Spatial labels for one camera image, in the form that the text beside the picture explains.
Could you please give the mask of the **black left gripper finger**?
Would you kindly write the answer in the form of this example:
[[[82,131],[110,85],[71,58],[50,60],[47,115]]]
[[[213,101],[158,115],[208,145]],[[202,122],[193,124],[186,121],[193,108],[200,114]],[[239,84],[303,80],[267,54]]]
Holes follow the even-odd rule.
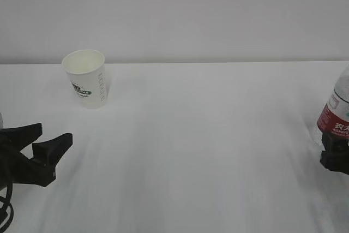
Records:
[[[43,134],[41,123],[17,128],[1,128],[1,155],[23,154],[22,150]]]
[[[33,143],[32,160],[42,166],[56,166],[72,145],[72,133],[65,133],[49,141]]]

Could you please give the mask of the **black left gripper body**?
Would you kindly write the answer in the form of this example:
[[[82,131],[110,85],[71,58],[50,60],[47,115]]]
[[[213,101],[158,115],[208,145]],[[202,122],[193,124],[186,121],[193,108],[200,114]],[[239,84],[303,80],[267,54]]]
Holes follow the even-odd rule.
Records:
[[[9,182],[47,187],[55,179],[55,166],[35,157],[27,158],[9,141],[1,144],[1,189]]]

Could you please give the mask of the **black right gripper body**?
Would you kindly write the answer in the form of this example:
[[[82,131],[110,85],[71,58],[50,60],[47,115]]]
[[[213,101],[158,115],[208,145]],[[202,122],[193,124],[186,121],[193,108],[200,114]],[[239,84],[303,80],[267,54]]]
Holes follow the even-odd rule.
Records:
[[[348,175],[348,152],[334,153],[330,151],[322,151],[320,163],[324,168],[341,172]]]

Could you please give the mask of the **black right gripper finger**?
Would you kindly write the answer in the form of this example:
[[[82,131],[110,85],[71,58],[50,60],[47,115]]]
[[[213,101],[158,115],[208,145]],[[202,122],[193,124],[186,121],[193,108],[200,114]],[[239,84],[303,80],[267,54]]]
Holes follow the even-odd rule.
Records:
[[[332,133],[323,133],[321,141],[326,151],[334,153],[348,151],[348,138],[336,136]]]

